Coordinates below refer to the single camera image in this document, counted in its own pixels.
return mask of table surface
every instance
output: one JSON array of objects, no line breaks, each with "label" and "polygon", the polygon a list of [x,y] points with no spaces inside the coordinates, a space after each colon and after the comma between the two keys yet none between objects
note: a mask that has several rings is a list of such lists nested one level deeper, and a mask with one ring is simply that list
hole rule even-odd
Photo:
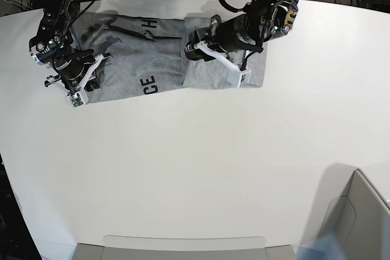
[{"label": "table surface", "polygon": [[[269,43],[260,89],[75,110],[43,86],[51,70],[28,53],[42,11],[0,18],[0,151],[41,253],[69,259],[77,242],[102,245],[106,235],[309,242],[356,167],[390,199],[390,15],[310,1],[299,9],[294,30]],[[91,10],[233,16],[217,0],[107,0]]]}]

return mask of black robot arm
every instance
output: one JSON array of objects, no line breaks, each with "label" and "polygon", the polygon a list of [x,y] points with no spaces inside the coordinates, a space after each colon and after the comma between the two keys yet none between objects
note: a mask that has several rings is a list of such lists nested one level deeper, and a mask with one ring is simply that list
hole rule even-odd
[{"label": "black robot arm", "polygon": [[[68,98],[74,107],[88,102],[85,90],[99,88],[95,71],[89,70],[99,58],[91,49],[75,48],[71,34],[72,24],[92,3],[79,12],[79,0],[45,0],[37,35],[29,42],[32,58],[40,65],[52,67],[57,73],[47,78],[45,86],[61,81],[69,91]],[[88,80],[84,89],[81,85],[85,79]]]},{"label": "black robot arm", "polygon": [[[252,0],[243,8],[236,8],[226,0],[219,0],[225,9],[242,14],[224,23],[216,15],[207,28],[193,32],[185,48],[187,58],[205,61],[217,58],[233,69],[232,64],[228,64],[216,53],[226,54],[227,60],[229,52],[239,50],[251,52],[247,57],[256,52],[261,53],[264,42],[287,35],[293,28],[298,13],[298,1]],[[247,71],[246,61],[247,58],[239,65],[240,71]],[[237,74],[237,78],[245,79],[242,73]]]}]

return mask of clothing fabric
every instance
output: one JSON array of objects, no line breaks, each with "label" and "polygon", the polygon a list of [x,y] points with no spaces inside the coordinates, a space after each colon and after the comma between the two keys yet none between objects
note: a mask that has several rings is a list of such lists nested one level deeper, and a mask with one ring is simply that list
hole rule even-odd
[{"label": "clothing fabric", "polygon": [[[111,53],[96,70],[101,88],[88,92],[91,103],[161,93],[186,87],[232,87],[220,62],[191,61],[184,47],[190,32],[208,26],[208,18],[153,19],[104,13],[84,13],[73,34],[81,49],[95,54]],[[262,86],[265,50],[252,56],[250,86]],[[244,52],[230,54],[241,63]]]}]

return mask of black letters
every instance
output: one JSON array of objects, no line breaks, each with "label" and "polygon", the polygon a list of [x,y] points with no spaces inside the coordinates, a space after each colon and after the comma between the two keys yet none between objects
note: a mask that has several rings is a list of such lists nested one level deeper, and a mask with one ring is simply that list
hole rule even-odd
[{"label": "black letters", "polygon": [[146,85],[150,85],[152,83],[155,83],[156,81],[154,80],[154,76],[151,76],[150,81],[149,81],[149,79],[146,79],[146,81],[144,82],[142,79],[140,79],[140,82],[141,82],[142,86],[146,86]]},{"label": "black letters", "polygon": [[149,87],[146,86],[146,85],[151,85],[152,83],[156,83],[154,76],[151,76],[150,80],[146,79],[145,81],[143,81],[142,79],[140,79],[140,82],[141,82],[141,86],[145,86],[144,87],[144,94],[155,94],[158,92],[158,88],[156,85],[151,86],[151,91],[149,91]]},{"label": "black letters", "polygon": [[142,27],[151,27],[152,29],[157,28],[157,26],[154,26],[152,24],[157,24],[157,21],[153,21],[151,19],[143,19],[142,21],[146,22],[147,24],[142,24]]},{"label": "black letters", "polygon": [[147,91],[148,87],[145,87],[144,94],[155,94],[156,92],[158,92],[158,88],[155,85],[152,85],[151,88],[153,89],[153,91]]}]

